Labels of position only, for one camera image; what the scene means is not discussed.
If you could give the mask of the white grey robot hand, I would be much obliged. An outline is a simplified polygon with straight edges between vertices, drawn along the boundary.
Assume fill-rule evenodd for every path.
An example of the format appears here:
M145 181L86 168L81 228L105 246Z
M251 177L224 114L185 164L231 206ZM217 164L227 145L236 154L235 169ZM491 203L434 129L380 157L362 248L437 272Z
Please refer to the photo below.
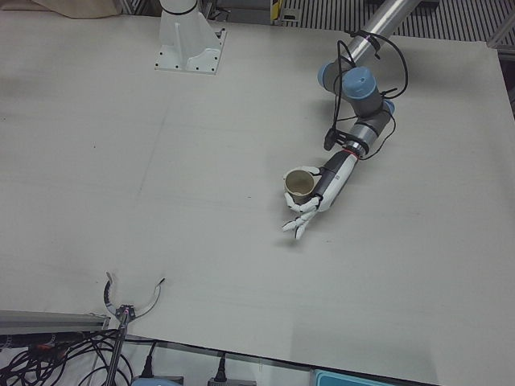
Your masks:
M319 212L327 211L341 193L348 178L353 172L358 157L347 150L333 154L321 167L300 166L293 171L307 172L311 177L319 177L314 190L308 195L306 203L298 204L290 192L285 192L286 205L297 214L294 220L282 226L282 230L294 231L295 239L299 240L305 232L309 222Z

